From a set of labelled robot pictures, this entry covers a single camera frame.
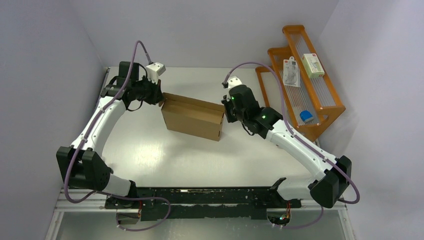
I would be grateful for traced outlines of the brown cardboard box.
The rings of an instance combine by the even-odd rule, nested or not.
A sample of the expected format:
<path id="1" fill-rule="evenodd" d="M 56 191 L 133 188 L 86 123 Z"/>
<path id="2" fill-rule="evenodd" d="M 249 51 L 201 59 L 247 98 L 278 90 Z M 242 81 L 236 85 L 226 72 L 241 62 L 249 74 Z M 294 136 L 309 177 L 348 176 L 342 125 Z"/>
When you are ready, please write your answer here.
<path id="1" fill-rule="evenodd" d="M 161 113 L 168 130 L 219 141 L 225 108 L 221 104 L 163 93 Z"/>

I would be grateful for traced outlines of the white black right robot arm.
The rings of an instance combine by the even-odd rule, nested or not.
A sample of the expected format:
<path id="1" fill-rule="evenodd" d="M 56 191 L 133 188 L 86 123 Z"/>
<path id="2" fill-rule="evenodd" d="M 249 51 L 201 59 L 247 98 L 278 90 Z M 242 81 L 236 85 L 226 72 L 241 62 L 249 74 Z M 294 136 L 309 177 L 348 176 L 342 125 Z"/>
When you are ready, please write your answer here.
<path id="1" fill-rule="evenodd" d="M 311 174 L 310 177 L 287 178 L 270 193 L 270 202 L 282 207 L 288 200 L 314 200 L 332 208 L 350 185 L 352 162 L 345 155 L 330 154 L 296 131 L 271 107 L 261 107 L 252 90 L 244 84 L 229 87 L 221 101 L 230 123 L 239 121 L 257 134 L 290 154 Z"/>

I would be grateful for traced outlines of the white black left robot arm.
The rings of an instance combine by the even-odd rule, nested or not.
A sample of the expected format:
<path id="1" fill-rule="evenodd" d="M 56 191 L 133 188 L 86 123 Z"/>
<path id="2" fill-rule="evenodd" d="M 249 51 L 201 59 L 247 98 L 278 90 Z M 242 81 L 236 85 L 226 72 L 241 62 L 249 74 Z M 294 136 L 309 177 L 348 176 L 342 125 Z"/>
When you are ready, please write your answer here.
<path id="1" fill-rule="evenodd" d="M 61 146 L 56 152 L 65 187 L 118 196 L 126 208 L 138 203 L 136 184 L 114 175 L 102 153 L 114 126 L 132 102 L 156 105 L 164 100 L 160 75 L 165 70 L 160 62 L 148 66 L 120 62 L 118 75 L 101 91 L 96 110 L 82 133 L 70 146 Z"/>

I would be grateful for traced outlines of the orange wooden tiered rack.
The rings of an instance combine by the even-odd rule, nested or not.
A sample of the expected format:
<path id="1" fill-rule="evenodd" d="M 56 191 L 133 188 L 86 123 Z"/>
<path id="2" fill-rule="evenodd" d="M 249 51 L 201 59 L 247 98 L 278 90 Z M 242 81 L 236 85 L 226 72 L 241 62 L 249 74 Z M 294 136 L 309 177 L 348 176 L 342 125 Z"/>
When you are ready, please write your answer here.
<path id="1" fill-rule="evenodd" d="M 286 25 L 282 28 L 288 45 L 285 47 L 269 48 L 267 53 L 271 60 L 270 68 L 279 79 L 283 78 L 283 62 L 291 56 L 298 64 L 303 54 L 317 54 L 303 25 Z M 327 74 L 323 77 L 308 78 L 303 65 L 299 66 L 300 87 L 284 85 L 283 99 L 285 111 L 291 125 L 310 141 L 318 137 L 345 111 L 331 79 Z M 300 112 L 307 110 L 314 120 L 304 123 Z"/>

